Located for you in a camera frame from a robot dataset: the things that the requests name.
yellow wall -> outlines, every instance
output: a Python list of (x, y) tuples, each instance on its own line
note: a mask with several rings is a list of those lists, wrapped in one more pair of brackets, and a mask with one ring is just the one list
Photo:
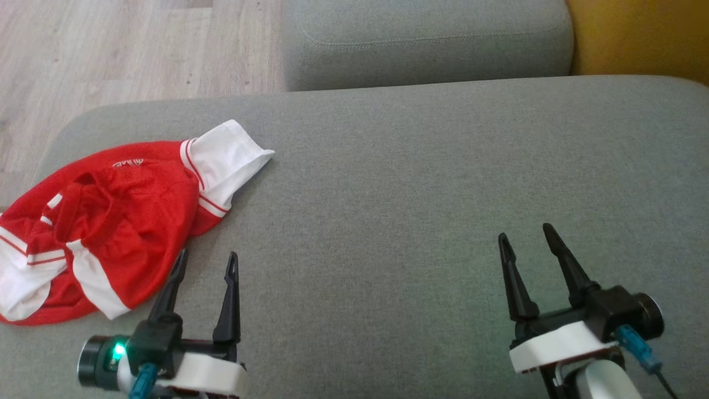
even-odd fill
[(566, 2), (575, 75), (671, 75), (709, 85), (709, 0)]

white sleeve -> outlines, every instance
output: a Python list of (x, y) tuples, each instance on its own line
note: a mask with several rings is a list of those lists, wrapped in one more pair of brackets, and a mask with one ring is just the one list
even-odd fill
[(218, 217), (231, 208), (234, 192), (273, 154), (259, 147), (233, 119), (183, 142), (180, 148), (183, 164), (199, 179), (199, 204)]
[(24, 320), (49, 296), (51, 281), (67, 268), (64, 251), (27, 254), (27, 244), (0, 227), (0, 315)]

gray cushion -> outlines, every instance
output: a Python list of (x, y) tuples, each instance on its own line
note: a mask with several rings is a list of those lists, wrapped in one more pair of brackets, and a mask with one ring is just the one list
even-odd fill
[(290, 90), (567, 75), (564, 0), (293, 0)]
[[(551, 222), (601, 285), (662, 306), (652, 344), (680, 397), (709, 382), (709, 89), (665, 77), (560, 77), (127, 104), (67, 126), (41, 170), (237, 119), (276, 155), (213, 231), (190, 241), (177, 310), (208, 338), (240, 254), (240, 345), (253, 398), (546, 398), (515, 375), (496, 237), (542, 311), (568, 305)], [(120, 398), (81, 389), (110, 322), (0, 325), (2, 398)], [(648, 398), (664, 397), (632, 359)]]

jersey sleeve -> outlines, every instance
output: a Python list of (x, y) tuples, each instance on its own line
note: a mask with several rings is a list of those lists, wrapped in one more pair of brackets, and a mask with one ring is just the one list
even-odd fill
[(199, 138), (182, 142), (180, 157), (199, 181), (199, 208), (190, 234), (214, 227), (231, 209), (231, 199), (271, 159), (274, 151), (259, 147), (234, 120)]
[(0, 320), (15, 322), (42, 306), (50, 282), (67, 262), (64, 251), (53, 245), (48, 228), (31, 229), (28, 243), (2, 227), (4, 222), (0, 219)]

red stripe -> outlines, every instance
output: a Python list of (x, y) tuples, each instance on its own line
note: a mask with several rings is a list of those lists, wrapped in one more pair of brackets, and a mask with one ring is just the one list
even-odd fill
[(187, 162), (189, 162), (189, 165), (194, 169), (194, 174), (197, 175), (197, 179), (199, 179), (199, 186), (202, 187), (202, 190), (205, 190), (204, 187), (204, 181), (202, 181), (202, 176), (199, 174), (199, 170), (197, 170), (197, 167), (192, 163), (192, 158), (189, 157), (189, 147), (192, 145), (192, 142), (195, 141), (196, 138), (193, 138), (187, 143), (184, 147), (184, 155), (187, 157)]
[(200, 197), (201, 199), (203, 199), (203, 200), (209, 202), (209, 204), (210, 204), (211, 206), (215, 207), (216, 209), (219, 209), (220, 211), (222, 211), (222, 212), (224, 212), (224, 213), (229, 212), (228, 210), (226, 210), (226, 209), (224, 209), (224, 208), (222, 208), (222, 207), (219, 207), (219, 205), (217, 205), (217, 204), (215, 204), (214, 202), (212, 202), (212, 201), (210, 201), (209, 199), (207, 199), (207, 197), (205, 197), (205, 196), (203, 196), (203, 195), (199, 195), (199, 197)]
[(7, 244), (9, 244), (11, 247), (15, 248), (15, 249), (18, 250), (20, 253), (22, 253), (24, 256), (27, 256), (27, 253), (26, 253), (25, 251), (23, 251), (22, 249), (20, 249), (20, 247), (18, 247), (17, 245), (11, 243), (11, 242), (10, 242), (8, 239), (6, 239), (5, 237), (0, 236), (0, 240), (5, 241), (5, 242), (6, 242)]
[(54, 261), (58, 261), (60, 259), (64, 259), (64, 256), (60, 256), (58, 258), (53, 258), (53, 259), (47, 259), (46, 261), (27, 262), (27, 265), (28, 266), (41, 265), (42, 263), (54, 262)]

